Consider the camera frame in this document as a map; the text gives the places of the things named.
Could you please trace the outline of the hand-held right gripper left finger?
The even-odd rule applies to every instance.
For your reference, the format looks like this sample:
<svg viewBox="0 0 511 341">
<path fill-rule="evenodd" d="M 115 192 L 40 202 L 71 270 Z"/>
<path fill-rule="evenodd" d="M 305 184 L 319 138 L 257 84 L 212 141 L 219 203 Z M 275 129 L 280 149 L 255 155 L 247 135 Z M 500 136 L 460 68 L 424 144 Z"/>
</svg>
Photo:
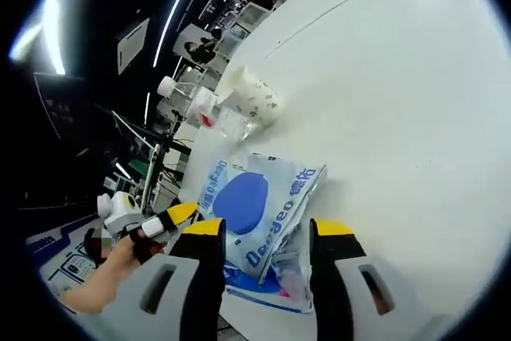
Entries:
<svg viewBox="0 0 511 341">
<path fill-rule="evenodd" d="M 184 229 L 168 255 L 141 266 L 147 285 L 137 330 L 143 340 L 216 340 L 225 288 L 225 221 L 202 220 Z"/>
</svg>

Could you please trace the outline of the person's left hand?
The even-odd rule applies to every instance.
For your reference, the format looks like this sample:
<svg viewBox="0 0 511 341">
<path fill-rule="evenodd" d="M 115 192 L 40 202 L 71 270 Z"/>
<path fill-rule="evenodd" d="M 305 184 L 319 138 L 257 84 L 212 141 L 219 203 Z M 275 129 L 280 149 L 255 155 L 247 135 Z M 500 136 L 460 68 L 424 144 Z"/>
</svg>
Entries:
<svg viewBox="0 0 511 341">
<path fill-rule="evenodd" d="M 158 253 L 163 253 L 166 242 L 142 239 L 134 242 L 128 232 L 123 231 L 110 256 L 119 268 L 134 268 L 142 265 Z"/>
</svg>

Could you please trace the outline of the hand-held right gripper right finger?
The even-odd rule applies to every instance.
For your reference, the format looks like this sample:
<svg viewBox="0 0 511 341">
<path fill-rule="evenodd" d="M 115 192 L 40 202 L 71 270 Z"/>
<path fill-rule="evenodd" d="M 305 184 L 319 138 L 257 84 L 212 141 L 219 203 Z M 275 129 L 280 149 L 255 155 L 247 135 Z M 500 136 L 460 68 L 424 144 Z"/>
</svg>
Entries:
<svg viewBox="0 0 511 341">
<path fill-rule="evenodd" d="M 367 255 L 353 229 L 310 220 L 311 292 L 318 340 L 403 340 L 398 279 Z"/>
</svg>

